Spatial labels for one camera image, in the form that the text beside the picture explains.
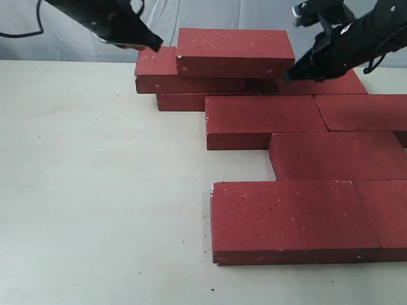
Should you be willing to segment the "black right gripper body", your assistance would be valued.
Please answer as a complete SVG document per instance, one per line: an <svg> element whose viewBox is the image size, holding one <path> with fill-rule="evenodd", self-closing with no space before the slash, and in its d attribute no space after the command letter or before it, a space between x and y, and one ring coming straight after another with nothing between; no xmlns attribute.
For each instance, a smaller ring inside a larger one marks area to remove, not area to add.
<svg viewBox="0 0 407 305"><path fill-rule="evenodd" d="M313 46L282 74L284 82L336 79L364 63L363 73L373 72L388 53L406 47L406 1L377 1L351 22L322 28Z"/></svg>

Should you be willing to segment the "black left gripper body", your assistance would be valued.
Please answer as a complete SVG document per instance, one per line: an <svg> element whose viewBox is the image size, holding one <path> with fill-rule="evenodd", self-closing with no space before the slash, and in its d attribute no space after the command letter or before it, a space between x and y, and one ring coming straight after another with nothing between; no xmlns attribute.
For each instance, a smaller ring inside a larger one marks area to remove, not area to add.
<svg viewBox="0 0 407 305"><path fill-rule="evenodd" d="M129 0L48 0L47 3L95 34L103 43L121 49L158 52L163 39L141 19L145 2L134 10Z"/></svg>

